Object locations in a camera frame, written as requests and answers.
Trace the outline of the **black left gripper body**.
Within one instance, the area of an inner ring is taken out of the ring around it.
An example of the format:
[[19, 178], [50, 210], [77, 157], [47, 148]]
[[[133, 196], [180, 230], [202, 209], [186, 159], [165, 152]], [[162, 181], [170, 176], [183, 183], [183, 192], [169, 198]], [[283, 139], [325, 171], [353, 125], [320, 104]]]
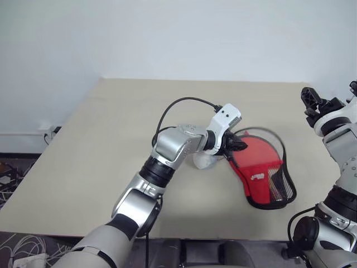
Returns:
[[238, 150], [238, 137], [231, 131], [226, 131], [223, 135], [223, 154], [228, 154]]

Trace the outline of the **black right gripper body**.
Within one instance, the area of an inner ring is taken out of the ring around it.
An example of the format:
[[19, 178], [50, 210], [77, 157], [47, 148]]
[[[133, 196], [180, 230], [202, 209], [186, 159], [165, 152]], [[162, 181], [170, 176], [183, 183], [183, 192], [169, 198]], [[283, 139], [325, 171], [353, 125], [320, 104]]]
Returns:
[[323, 116], [328, 113], [340, 110], [345, 107], [345, 104], [337, 98], [331, 100], [321, 98], [321, 104], [318, 106], [317, 110], [313, 111], [311, 109], [305, 110], [306, 121], [309, 126], [314, 126], [315, 123]]

